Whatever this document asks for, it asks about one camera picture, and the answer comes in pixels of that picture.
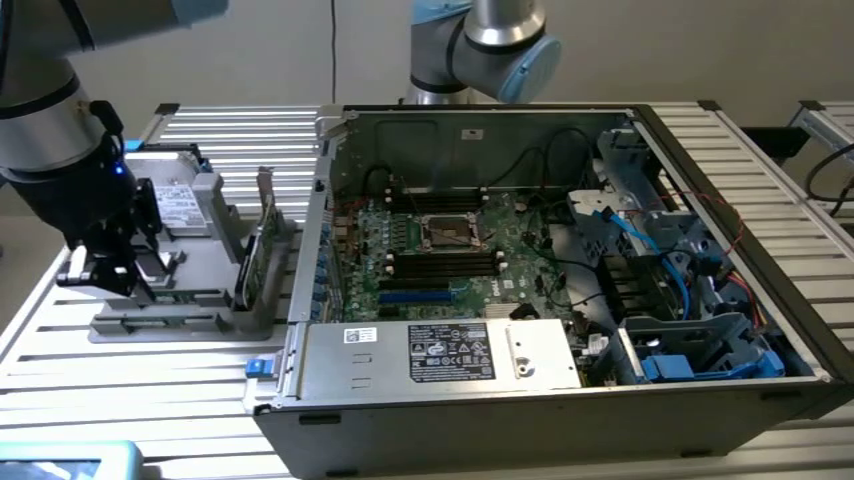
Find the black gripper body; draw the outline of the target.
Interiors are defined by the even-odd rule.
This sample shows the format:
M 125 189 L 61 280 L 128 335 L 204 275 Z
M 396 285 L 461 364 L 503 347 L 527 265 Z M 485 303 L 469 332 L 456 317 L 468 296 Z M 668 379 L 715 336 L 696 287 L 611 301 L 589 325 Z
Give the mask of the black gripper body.
M 35 216 L 61 232 L 68 247 L 114 249 L 132 235 L 136 180 L 117 148 L 98 147 L 54 170 L 1 173 Z

